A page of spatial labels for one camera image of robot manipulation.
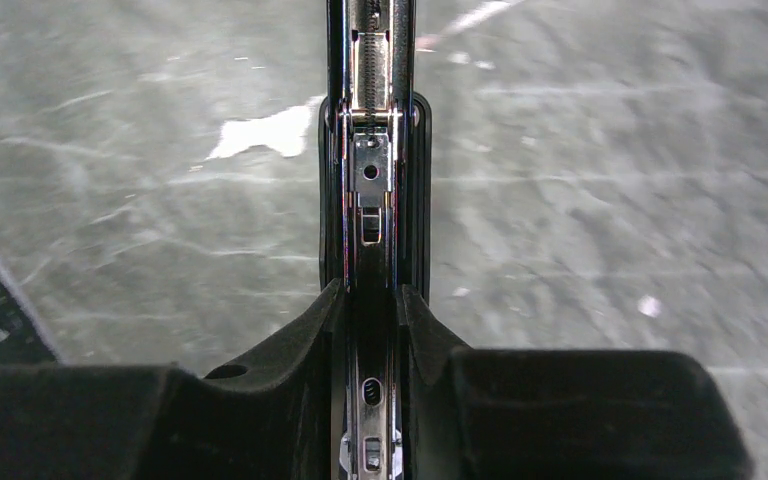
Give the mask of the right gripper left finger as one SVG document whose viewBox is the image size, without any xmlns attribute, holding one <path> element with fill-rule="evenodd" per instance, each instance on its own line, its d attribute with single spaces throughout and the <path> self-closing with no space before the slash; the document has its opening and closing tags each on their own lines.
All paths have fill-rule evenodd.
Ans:
<svg viewBox="0 0 768 480">
<path fill-rule="evenodd" d="M 294 321 L 197 377 L 172 365 L 0 366 L 0 479 L 327 479 L 331 282 Z"/>
</svg>

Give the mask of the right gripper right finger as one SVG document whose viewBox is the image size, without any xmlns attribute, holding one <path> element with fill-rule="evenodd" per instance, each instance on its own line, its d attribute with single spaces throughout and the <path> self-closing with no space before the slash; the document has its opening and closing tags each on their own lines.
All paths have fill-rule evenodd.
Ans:
<svg viewBox="0 0 768 480">
<path fill-rule="evenodd" d="M 694 358 L 478 349 L 397 297 L 409 479 L 750 479 L 751 454 Z"/>
</svg>

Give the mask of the black stapler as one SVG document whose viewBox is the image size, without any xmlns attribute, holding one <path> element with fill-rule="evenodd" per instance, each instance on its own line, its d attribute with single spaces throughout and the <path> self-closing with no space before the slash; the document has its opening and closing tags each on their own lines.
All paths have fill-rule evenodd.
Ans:
<svg viewBox="0 0 768 480">
<path fill-rule="evenodd" d="M 426 112 L 414 98 L 411 1 L 327 5 L 327 95 L 320 108 L 320 280 L 338 281 L 335 375 L 345 383 L 338 479 L 398 479 L 397 296 L 428 276 Z"/>
</svg>

